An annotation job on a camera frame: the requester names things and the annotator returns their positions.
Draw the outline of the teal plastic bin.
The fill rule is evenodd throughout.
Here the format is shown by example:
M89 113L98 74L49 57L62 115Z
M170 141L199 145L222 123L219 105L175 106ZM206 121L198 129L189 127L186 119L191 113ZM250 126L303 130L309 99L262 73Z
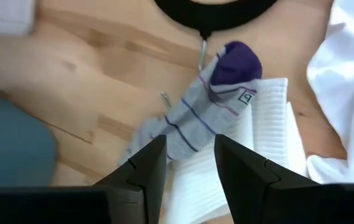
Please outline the teal plastic bin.
M46 186L57 163L57 143L39 121L0 98L0 187Z

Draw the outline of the white cloth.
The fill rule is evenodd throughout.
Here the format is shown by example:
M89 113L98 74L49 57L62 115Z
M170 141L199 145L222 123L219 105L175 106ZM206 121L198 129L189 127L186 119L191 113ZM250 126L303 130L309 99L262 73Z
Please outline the white cloth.
M310 178L321 184L354 182L354 0L334 0L307 79L347 152L346 159L309 156Z

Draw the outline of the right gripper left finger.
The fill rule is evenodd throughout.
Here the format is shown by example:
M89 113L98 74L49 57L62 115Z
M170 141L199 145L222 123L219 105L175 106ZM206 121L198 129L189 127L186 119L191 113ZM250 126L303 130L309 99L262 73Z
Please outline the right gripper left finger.
M159 135L92 186L0 188L0 224L158 224L166 166Z

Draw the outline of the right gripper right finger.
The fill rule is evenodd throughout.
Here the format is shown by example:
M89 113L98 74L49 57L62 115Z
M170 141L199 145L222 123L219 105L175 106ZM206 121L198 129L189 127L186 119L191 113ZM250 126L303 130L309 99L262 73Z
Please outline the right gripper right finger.
M319 184L218 134L218 176L235 224L354 224L354 184Z

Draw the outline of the grey striped purple-toed sock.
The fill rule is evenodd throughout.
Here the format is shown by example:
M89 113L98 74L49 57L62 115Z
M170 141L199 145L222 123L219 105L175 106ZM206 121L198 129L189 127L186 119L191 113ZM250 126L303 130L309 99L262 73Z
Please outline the grey striped purple-toed sock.
M262 77L257 55L244 43L227 43L165 115L145 120L120 162L158 135L167 137L167 159L193 156L225 133L252 103Z

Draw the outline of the black clothes hanger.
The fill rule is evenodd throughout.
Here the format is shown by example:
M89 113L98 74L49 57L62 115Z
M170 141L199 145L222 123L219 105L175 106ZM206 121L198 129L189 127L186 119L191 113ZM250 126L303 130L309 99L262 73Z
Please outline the black clothes hanger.
M202 39L199 70L203 67L207 40L214 32L242 26L264 14L277 1L233 0L223 4L205 4L193 0L154 0L170 19L199 33Z

